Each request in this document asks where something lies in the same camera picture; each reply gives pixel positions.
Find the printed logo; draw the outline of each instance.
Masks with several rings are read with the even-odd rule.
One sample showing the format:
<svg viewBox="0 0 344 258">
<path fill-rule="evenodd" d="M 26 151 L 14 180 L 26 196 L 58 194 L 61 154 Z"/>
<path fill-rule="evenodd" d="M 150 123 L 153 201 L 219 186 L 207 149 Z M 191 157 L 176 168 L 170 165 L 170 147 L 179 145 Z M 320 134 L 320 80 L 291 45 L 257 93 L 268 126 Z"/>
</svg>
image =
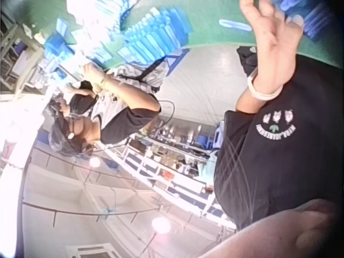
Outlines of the printed logo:
<svg viewBox="0 0 344 258">
<path fill-rule="evenodd" d="M 284 111 L 284 117 L 285 117 L 286 124 L 289 125 L 289 123 L 293 119 L 292 110 L 285 110 Z"/>
<path fill-rule="evenodd" d="M 273 116 L 273 121 L 276 122 L 278 124 L 279 120 L 281 118 L 281 111 L 275 111 L 274 112 L 274 116 Z"/>
<path fill-rule="evenodd" d="M 263 123 L 268 124 L 270 121 L 271 113 L 265 114 L 263 118 Z"/>
<path fill-rule="evenodd" d="M 256 125 L 258 133 L 270 140 L 281 140 L 283 138 L 289 137 L 296 130 L 295 125 L 289 125 L 293 121 L 292 110 L 284 111 L 285 123 L 283 120 L 280 121 L 281 116 L 281 110 L 274 111 L 271 124 L 269 124 L 271 113 L 265 114 L 263 116 L 263 123 Z"/>
</svg>

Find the blue packaging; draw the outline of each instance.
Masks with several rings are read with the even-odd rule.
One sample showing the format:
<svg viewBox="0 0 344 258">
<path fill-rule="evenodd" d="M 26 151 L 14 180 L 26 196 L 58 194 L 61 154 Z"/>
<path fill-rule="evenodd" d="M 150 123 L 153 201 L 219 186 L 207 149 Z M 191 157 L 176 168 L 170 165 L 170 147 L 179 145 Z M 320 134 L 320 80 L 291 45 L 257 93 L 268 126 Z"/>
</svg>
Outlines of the blue packaging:
<svg viewBox="0 0 344 258">
<path fill-rule="evenodd" d="M 65 39 L 59 33 L 50 36 L 47 41 L 45 41 L 44 46 L 55 56 L 59 56 L 64 48 Z"/>
</svg>

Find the white bracelet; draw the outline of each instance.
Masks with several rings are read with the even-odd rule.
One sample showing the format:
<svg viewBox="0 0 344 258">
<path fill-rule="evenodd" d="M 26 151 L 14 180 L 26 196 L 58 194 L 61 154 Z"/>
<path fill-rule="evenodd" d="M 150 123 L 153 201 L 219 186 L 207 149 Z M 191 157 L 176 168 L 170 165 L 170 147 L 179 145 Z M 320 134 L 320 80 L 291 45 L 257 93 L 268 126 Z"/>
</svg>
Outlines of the white bracelet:
<svg viewBox="0 0 344 258">
<path fill-rule="evenodd" d="M 257 75 L 258 73 L 258 68 L 256 67 L 253 72 L 247 77 L 247 85 L 248 88 L 252 94 L 252 96 L 256 99 L 259 99 L 261 101 L 270 101 L 274 98 L 276 98 L 282 91 L 283 89 L 283 85 L 275 92 L 272 94 L 263 94 L 261 92 L 258 92 L 255 90 L 255 88 L 253 87 L 252 81 L 254 79 L 254 77 Z"/>
</svg>

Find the person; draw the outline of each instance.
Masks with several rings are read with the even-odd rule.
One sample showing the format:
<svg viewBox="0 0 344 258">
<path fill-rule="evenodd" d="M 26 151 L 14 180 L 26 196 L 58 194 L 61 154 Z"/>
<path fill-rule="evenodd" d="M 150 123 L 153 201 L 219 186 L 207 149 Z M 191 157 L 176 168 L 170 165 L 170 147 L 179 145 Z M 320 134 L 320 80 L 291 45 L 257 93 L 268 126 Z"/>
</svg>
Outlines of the person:
<svg viewBox="0 0 344 258">
<path fill-rule="evenodd" d="M 331 202 L 314 199 L 255 222 L 200 258 L 342 257 L 339 246 L 331 245 L 335 250 L 330 256 L 324 251 L 338 225 L 335 213 Z"/>
<path fill-rule="evenodd" d="M 343 71 L 296 54 L 302 17 L 285 20 L 269 0 L 240 7 L 256 37 L 257 74 L 225 113 L 214 173 L 238 230 L 312 199 L 342 205 L 344 131 Z"/>
<path fill-rule="evenodd" d="M 161 111 L 154 93 L 168 72 L 165 59 L 149 67 L 125 64 L 110 69 L 109 76 L 92 64 L 83 76 L 98 95 L 91 117 L 63 117 L 57 112 L 49 132 L 51 148 L 65 156 L 91 155 L 95 144 L 116 144 L 153 120 Z"/>
</svg>

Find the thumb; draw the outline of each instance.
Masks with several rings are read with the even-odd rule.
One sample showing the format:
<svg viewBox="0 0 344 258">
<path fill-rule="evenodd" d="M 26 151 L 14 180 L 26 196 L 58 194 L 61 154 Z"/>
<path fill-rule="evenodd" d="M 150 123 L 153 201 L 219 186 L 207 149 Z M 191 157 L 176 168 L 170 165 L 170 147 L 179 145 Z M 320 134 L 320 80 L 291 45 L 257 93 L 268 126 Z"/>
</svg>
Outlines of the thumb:
<svg viewBox="0 0 344 258">
<path fill-rule="evenodd" d="M 285 21 L 285 26 L 282 34 L 282 44 L 290 50 L 296 52 L 297 46 L 303 35 L 304 21 L 302 16 L 295 15 L 288 17 Z"/>
</svg>

